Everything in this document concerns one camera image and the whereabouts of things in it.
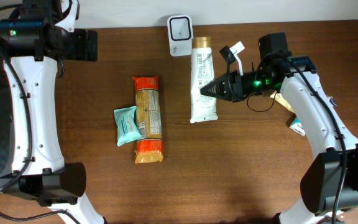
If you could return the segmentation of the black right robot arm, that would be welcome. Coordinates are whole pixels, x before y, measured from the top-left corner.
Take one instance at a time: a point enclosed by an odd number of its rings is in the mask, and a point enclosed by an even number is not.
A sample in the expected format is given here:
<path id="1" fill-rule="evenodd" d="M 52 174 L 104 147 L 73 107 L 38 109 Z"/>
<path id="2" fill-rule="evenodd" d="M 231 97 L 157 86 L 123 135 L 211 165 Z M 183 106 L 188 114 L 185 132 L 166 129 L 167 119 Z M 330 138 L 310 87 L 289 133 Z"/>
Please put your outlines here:
<path id="1" fill-rule="evenodd" d="M 294 56 L 283 32 L 261 37 L 259 52 L 257 68 L 228 70 L 201 93 L 231 102 L 280 93 L 300 120 L 314 160 L 301 179 L 300 199 L 273 222 L 336 223 L 338 215 L 358 208 L 358 139 L 329 102 L 311 59 Z"/>

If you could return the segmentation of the orange cracker package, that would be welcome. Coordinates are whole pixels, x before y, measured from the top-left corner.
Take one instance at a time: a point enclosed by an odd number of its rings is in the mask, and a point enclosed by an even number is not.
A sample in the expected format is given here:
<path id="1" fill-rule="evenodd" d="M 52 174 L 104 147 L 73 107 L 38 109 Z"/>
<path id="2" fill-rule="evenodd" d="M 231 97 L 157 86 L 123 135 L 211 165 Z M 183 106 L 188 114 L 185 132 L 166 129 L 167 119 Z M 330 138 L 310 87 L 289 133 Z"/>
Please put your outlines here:
<path id="1" fill-rule="evenodd" d="M 135 163 L 163 161 L 162 120 L 158 77 L 133 77 L 136 124 L 141 138 L 137 140 Z"/>

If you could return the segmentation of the yellow white snack bag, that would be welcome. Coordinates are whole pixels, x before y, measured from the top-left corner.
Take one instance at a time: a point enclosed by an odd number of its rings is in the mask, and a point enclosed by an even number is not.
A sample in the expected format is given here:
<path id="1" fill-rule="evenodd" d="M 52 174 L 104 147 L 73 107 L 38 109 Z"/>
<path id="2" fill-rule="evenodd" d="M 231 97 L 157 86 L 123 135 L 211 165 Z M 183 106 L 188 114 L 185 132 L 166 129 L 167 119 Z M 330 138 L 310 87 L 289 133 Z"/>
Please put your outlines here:
<path id="1" fill-rule="evenodd" d="M 278 102 L 280 105 L 282 105 L 284 108 L 286 108 L 288 111 L 294 113 L 293 108 L 290 106 L 289 102 L 287 102 L 280 93 L 277 91 L 274 91 L 270 97 L 274 99 L 276 102 Z M 335 102 L 334 98 L 331 96 L 327 96 L 328 101 L 333 107 L 337 106 L 337 103 Z"/>

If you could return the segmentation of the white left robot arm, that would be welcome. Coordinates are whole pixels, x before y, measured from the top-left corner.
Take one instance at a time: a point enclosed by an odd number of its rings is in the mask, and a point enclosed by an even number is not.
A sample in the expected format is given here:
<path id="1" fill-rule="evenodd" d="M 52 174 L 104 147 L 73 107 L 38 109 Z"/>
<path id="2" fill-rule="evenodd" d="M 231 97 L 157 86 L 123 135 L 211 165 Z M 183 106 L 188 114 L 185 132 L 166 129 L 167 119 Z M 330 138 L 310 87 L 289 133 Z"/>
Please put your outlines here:
<path id="1" fill-rule="evenodd" d="M 88 199 L 86 171 L 66 163 L 58 141 L 55 81 L 64 60 L 94 62 L 98 35 L 77 29 L 78 1 L 23 1 L 0 21 L 0 52 L 11 88 L 14 152 L 0 193 L 37 202 L 65 223 L 104 223 Z"/>

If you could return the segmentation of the teal tissue packet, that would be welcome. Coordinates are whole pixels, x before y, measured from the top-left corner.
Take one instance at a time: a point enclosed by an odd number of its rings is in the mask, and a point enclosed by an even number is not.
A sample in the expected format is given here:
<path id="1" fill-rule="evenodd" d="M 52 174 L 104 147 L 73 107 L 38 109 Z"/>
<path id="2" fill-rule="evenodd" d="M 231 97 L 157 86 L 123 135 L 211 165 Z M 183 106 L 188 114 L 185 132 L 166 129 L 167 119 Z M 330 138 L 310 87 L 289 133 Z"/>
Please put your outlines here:
<path id="1" fill-rule="evenodd" d="M 136 106 L 131 106 L 114 110 L 114 119 L 117 126 L 117 145 L 119 147 L 142 137 L 135 123 L 136 109 Z"/>

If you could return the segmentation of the white bamboo print tube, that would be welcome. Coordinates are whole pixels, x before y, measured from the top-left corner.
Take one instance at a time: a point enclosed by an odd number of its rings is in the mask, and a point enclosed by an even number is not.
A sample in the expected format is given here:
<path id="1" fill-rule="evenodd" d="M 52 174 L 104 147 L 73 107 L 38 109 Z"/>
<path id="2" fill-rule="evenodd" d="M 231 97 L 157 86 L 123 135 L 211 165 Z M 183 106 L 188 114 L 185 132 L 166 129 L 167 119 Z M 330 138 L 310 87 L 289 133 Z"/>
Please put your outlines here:
<path id="1" fill-rule="evenodd" d="M 200 90 L 214 80 L 211 37 L 195 37 L 191 50 L 191 118 L 190 123 L 218 119 L 216 99 L 204 96 Z"/>

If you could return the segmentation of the small teal green box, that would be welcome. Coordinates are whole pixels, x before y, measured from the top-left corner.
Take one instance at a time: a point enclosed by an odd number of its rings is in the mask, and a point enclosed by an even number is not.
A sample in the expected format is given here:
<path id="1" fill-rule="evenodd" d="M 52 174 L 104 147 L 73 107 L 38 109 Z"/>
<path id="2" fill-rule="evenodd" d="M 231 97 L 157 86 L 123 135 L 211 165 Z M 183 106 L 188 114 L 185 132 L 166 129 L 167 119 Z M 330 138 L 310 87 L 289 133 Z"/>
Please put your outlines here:
<path id="1" fill-rule="evenodd" d="M 292 121 L 291 125 L 289 125 L 289 128 L 301 136 L 306 136 L 305 130 L 297 117 Z"/>

